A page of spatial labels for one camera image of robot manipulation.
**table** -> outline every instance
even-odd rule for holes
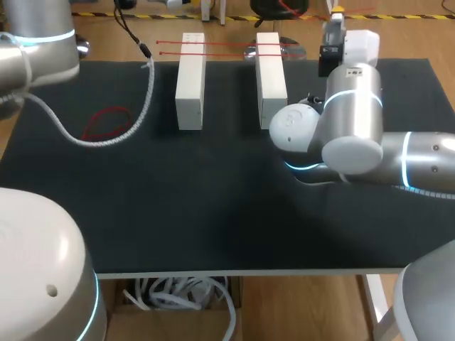
[[[84,62],[79,78],[36,94],[80,136],[105,107],[139,113],[140,66]],[[177,70],[157,63],[144,126],[112,148],[72,145],[27,103],[0,164],[1,186],[49,197],[72,215],[100,278],[378,273],[455,237],[453,201],[298,183],[259,129],[252,63],[208,63],[203,131],[178,131]],[[427,60],[381,60],[378,70],[386,131],[455,132]],[[323,96],[316,61],[285,62],[284,71],[291,103]]]

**cable bundle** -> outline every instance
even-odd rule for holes
[[[230,322],[223,341],[231,339],[236,322],[234,303],[225,285],[211,277],[168,277],[158,278],[149,286],[149,279],[136,279],[134,296],[127,290],[123,294],[138,308],[148,310],[202,310],[208,307],[216,289],[221,292],[218,300],[226,299],[230,313]]]

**white block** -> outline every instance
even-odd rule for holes
[[[380,37],[368,30],[348,30],[344,38],[343,64],[378,64]]]
[[[184,33],[183,42],[204,43],[204,33]],[[182,53],[205,53],[203,44],[182,44]],[[181,55],[176,108],[180,130],[201,130],[204,110],[205,56]]]
[[[258,33],[258,43],[279,43],[278,33]],[[281,48],[279,45],[256,47],[257,103],[261,129],[268,129],[273,116],[287,106]]]

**white cable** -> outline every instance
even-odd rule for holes
[[[155,81],[155,64],[154,60],[152,57],[150,57],[149,62],[146,64],[149,68],[149,83],[147,85],[147,93],[145,96],[144,100],[144,106],[142,107],[142,111],[139,114],[139,117],[137,118],[136,122],[132,125],[128,131],[124,132],[121,136],[118,136],[114,139],[106,140],[106,141],[99,141],[99,142],[90,142],[90,141],[83,141],[79,140],[75,137],[73,137],[68,131],[65,129],[63,126],[62,122],[59,120],[55,112],[39,97],[35,96],[34,94],[28,93],[28,90],[31,86],[32,79],[33,79],[33,74],[32,74],[32,68],[31,68],[31,63],[28,58],[28,54],[24,46],[21,44],[20,41],[16,39],[15,36],[8,32],[0,32],[0,37],[6,36],[9,38],[9,40],[17,46],[21,50],[22,54],[22,59],[23,63],[25,65],[26,69],[26,86],[19,92],[14,92],[11,94],[8,94],[6,96],[0,97],[0,104],[3,104],[5,102],[8,102],[12,99],[15,100],[23,100],[23,98],[28,98],[32,101],[34,101],[36,104],[40,105],[44,111],[49,115],[50,119],[54,122],[54,124],[57,126],[59,132],[70,142],[77,144],[78,146],[81,147],[89,147],[89,148],[97,148],[97,147],[107,147],[107,146],[112,146],[114,144],[118,144],[119,142],[122,142],[128,138],[130,138],[136,131],[137,129],[141,126],[142,122],[145,119],[145,116],[147,115],[147,112],[149,111],[150,103],[151,103],[151,98],[154,92],[154,81]]]
[[[123,142],[124,140],[130,138],[137,131],[137,129],[141,126],[142,122],[145,119],[145,116],[147,115],[147,112],[149,111],[151,97],[152,97],[152,94],[154,91],[154,78],[155,78],[155,67],[154,67],[154,61],[152,58],[150,58],[148,66],[149,66],[149,84],[147,87],[147,93],[145,96],[144,106],[142,108],[141,114],[139,115],[136,122],[134,122],[134,124],[128,131],[123,133],[121,136],[116,137],[115,139],[110,139],[107,141],[99,141],[99,142],[89,142],[89,141],[79,140],[79,139],[71,136],[70,133],[68,133],[68,131],[63,126],[62,122],[58,119],[57,115],[55,115],[55,112],[41,98],[35,96],[34,94],[30,94],[30,93],[25,94],[24,97],[31,99],[36,104],[39,104],[44,109],[44,111],[49,115],[49,117],[52,119],[52,121],[57,126],[60,133],[62,133],[62,135],[70,142],[73,142],[74,144],[77,144],[78,146],[81,146],[81,147],[89,147],[89,148],[112,146],[114,144],[118,144],[119,142]]]
[[[237,321],[237,314],[235,312],[234,303],[228,290],[228,278],[225,277],[225,285],[216,281],[211,277],[168,277],[157,278],[155,282],[150,285],[147,298],[150,300],[152,306],[148,306],[144,302],[144,296],[147,294],[146,287],[149,282],[144,278],[137,279],[134,282],[134,293],[136,297],[131,295],[128,291],[123,290],[125,297],[142,310],[182,310],[192,309],[201,310],[205,308],[204,302],[209,301],[214,293],[214,288],[217,288],[221,293],[221,297],[226,299],[227,308],[230,314],[230,322],[227,327],[223,341],[229,341],[235,331],[235,324]],[[157,291],[157,288],[162,285],[163,290]],[[199,298],[195,298],[194,302],[188,299],[188,294],[196,286],[204,287],[204,294]]]

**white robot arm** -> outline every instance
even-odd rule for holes
[[[319,73],[328,75],[321,115],[306,104],[280,110],[270,136],[303,183],[367,182],[455,199],[455,136],[382,128],[379,37],[326,24]]]
[[[76,76],[68,0],[4,0],[0,98]],[[0,340],[102,341],[106,312],[80,230],[39,195],[0,189]]]

